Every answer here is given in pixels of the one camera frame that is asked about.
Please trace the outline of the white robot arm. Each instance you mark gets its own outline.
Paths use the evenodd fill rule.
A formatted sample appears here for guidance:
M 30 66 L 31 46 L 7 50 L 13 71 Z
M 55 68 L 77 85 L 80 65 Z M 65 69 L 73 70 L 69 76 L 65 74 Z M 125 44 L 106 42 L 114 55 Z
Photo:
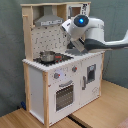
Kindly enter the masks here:
M 98 18 L 79 14 L 66 20 L 61 28 L 81 53 L 128 48 L 128 30 L 122 40 L 106 42 L 104 40 L 104 22 Z

